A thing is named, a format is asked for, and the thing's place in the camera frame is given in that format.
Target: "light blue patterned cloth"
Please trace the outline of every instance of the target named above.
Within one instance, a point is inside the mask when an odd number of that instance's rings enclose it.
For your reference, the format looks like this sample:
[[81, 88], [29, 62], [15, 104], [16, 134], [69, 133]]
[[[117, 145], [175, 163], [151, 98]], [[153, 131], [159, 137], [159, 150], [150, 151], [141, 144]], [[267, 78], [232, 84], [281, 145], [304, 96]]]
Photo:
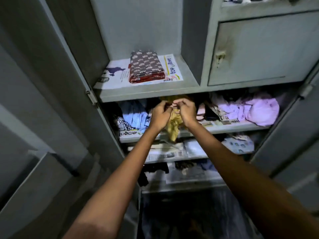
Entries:
[[141, 133], [145, 132], [151, 121], [151, 117], [145, 110], [147, 100], [121, 101], [118, 104], [122, 110], [124, 120], [132, 127], [139, 129]]

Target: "person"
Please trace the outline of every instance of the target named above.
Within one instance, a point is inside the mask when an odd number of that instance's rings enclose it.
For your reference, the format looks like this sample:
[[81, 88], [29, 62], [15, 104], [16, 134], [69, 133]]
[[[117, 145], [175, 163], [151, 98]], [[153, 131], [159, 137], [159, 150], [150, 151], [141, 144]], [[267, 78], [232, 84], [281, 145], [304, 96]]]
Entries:
[[[221, 177], [265, 238], [319, 238], [319, 224], [283, 187], [222, 145], [196, 120], [195, 104], [173, 102]], [[116, 238], [134, 187], [156, 136], [170, 119], [166, 101], [152, 113], [149, 128], [102, 187], [87, 202], [64, 239]]]

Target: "hinge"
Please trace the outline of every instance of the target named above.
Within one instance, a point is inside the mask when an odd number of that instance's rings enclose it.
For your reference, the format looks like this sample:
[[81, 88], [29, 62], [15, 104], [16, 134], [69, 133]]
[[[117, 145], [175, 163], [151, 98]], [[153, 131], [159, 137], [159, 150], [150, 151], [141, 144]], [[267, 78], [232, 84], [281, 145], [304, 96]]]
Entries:
[[98, 100], [96, 99], [93, 91], [91, 90], [86, 90], [85, 94], [87, 94], [87, 96], [90, 98], [92, 105], [96, 105], [98, 103]]
[[304, 87], [300, 89], [299, 96], [305, 99], [310, 94], [313, 88], [314, 88], [313, 85], [310, 85], [310, 84], [305, 85]]

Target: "yellow cloth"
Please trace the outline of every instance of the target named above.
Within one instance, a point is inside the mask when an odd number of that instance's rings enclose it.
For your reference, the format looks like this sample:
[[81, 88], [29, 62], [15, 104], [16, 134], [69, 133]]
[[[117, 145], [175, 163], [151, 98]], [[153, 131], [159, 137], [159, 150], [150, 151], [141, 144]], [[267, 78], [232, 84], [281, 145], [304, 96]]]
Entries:
[[[187, 96], [185, 95], [180, 95], [180, 96], [162, 96], [160, 99], [162, 101], [169, 101], [169, 102], [173, 102], [174, 100], [177, 99], [181, 99], [181, 98], [187, 98], [189, 99]], [[168, 132], [169, 135], [169, 139], [171, 141], [175, 141], [176, 138], [178, 137], [179, 134], [179, 126], [183, 124], [183, 120], [181, 119], [181, 115], [179, 113], [179, 109], [175, 108], [173, 109], [172, 113], [171, 113], [171, 117], [169, 119], [169, 122], [166, 126], [166, 130]]]

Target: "right hand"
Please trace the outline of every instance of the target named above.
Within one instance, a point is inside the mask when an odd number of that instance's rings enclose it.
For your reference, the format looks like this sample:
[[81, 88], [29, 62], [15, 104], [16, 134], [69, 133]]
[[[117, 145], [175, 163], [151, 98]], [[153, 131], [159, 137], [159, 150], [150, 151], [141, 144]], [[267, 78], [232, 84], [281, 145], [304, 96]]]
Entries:
[[186, 127], [189, 127], [193, 123], [197, 123], [196, 120], [196, 106], [195, 103], [182, 98], [174, 100], [173, 104], [176, 104], [181, 112], [181, 119], [183, 120]]

